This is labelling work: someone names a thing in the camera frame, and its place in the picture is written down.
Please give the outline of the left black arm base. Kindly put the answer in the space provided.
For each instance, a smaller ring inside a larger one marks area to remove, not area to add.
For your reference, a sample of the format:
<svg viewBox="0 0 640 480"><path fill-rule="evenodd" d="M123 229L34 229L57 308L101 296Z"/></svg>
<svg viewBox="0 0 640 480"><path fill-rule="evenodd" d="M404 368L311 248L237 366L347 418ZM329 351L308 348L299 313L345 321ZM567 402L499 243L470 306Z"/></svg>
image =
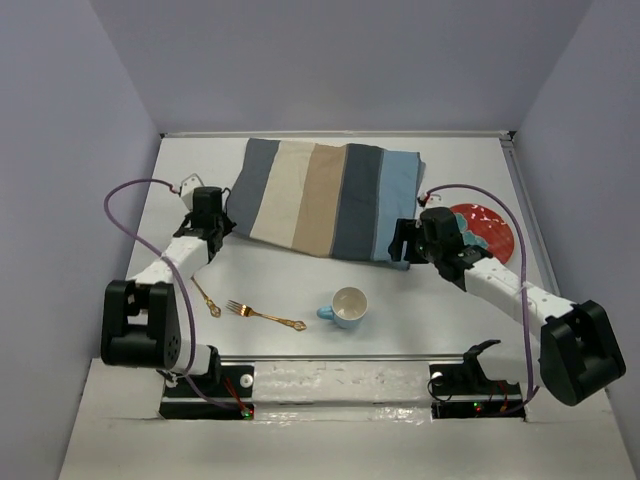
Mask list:
<svg viewBox="0 0 640 480"><path fill-rule="evenodd" d="M164 380L158 413L165 420L254 419L255 365L252 363L223 363L218 382L205 376L191 376L203 397L181 376L162 370L157 373Z"/></svg>

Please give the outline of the gold spoon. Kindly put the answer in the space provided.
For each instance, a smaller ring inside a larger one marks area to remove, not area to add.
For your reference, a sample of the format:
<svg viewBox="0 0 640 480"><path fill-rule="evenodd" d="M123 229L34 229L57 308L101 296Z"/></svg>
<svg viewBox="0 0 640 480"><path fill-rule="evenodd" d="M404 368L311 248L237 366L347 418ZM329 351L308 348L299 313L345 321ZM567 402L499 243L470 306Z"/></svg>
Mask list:
<svg viewBox="0 0 640 480"><path fill-rule="evenodd" d="M219 318L221 316L220 307L211 299L211 297L204 291L201 285L198 283L195 277L191 278L192 283L195 285L196 289L199 291L202 296L210 315L214 318Z"/></svg>

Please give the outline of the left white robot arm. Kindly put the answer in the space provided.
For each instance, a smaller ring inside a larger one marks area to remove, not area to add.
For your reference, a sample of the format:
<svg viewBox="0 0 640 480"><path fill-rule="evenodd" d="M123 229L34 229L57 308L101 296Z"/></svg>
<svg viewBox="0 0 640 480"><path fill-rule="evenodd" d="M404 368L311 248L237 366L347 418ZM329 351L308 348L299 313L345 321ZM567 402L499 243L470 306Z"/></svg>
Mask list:
<svg viewBox="0 0 640 480"><path fill-rule="evenodd" d="M133 277L107 285L100 355L111 366L182 375L195 392L209 395L220 386L221 359L215 347L196 340L187 282L215 258L234 223L224 211L221 188L164 185L188 212L164 251L133 236L157 258Z"/></svg>

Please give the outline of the striped cloth placemat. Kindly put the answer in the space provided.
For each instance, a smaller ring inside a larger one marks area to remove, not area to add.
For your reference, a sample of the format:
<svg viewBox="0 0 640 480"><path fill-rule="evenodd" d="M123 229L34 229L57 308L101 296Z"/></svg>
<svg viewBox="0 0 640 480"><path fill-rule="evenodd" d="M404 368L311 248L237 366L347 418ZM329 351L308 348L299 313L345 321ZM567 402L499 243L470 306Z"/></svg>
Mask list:
<svg viewBox="0 0 640 480"><path fill-rule="evenodd" d="M416 213L425 168L417 152L251 138L226 210L235 233L255 241L388 263L397 220Z"/></svg>

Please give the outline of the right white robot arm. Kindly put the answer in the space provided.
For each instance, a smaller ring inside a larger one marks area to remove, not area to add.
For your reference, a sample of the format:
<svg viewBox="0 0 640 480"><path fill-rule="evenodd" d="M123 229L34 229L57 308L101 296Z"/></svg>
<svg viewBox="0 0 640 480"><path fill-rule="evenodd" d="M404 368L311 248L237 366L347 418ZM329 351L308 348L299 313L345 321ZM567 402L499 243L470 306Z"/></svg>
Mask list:
<svg viewBox="0 0 640 480"><path fill-rule="evenodd" d="M455 214L427 208L399 219L388 252L394 261L431 264L460 290L523 327L524 382L575 406L623 377L626 364L605 309L575 303L529 283L488 250L463 240Z"/></svg>

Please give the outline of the light blue mug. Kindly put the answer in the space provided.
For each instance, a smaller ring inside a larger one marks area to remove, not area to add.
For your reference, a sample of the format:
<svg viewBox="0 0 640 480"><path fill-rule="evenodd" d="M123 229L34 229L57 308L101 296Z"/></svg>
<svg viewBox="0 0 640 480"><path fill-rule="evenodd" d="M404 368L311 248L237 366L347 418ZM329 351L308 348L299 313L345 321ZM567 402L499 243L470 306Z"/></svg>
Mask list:
<svg viewBox="0 0 640 480"><path fill-rule="evenodd" d="M336 291L331 304L316 311L316 316L334 322L339 328L357 328L368 311L368 298L355 287L344 287Z"/></svg>

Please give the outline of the red and teal plate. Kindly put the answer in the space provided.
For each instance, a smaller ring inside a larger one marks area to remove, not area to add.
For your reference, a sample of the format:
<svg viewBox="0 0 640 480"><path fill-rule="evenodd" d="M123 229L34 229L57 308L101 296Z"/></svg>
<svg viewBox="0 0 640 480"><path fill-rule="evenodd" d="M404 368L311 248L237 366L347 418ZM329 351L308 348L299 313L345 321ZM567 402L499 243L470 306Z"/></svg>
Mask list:
<svg viewBox="0 0 640 480"><path fill-rule="evenodd" d="M451 207L464 243L480 246L506 264L515 250L515 237L508 223L494 210L478 204Z"/></svg>

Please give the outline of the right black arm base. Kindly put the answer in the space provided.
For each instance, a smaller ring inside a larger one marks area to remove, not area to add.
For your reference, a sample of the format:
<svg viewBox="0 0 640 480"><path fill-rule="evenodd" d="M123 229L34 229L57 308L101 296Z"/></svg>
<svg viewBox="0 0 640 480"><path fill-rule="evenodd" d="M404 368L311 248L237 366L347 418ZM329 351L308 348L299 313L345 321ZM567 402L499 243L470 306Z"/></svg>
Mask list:
<svg viewBox="0 0 640 480"><path fill-rule="evenodd" d="M427 393L435 420L526 417L520 386L506 380L489 380L478 360L499 340L473 345L459 363L429 366Z"/></svg>

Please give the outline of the gold fork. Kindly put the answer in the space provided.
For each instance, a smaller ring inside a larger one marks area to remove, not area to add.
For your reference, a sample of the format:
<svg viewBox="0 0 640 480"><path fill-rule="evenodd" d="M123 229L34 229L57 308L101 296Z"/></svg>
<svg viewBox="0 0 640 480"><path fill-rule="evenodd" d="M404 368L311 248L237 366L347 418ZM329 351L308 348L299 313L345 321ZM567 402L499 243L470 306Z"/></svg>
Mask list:
<svg viewBox="0 0 640 480"><path fill-rule="evenodd" d="M255 309L251 308L246 304L242 304L233 300L227 301L226 308L238 316L245 317L245 318L258 317L258 318L267 319L267 320L276 322L278 324L287 326L289 328L292 328L298 332L302 332L307 329L307 325L303 321L295 321L295 320L281 318L273 315L264 314L256 311Z"/></svg>

